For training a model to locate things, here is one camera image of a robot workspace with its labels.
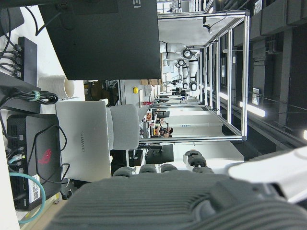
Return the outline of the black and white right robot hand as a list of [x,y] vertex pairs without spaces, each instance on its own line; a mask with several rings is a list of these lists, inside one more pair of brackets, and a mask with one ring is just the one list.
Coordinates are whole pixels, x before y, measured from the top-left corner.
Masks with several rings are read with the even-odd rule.
[[307,149],[278,151],[218,169],[197,151],[186,170],[122,168],[84,185],[49,230],[304,230]]

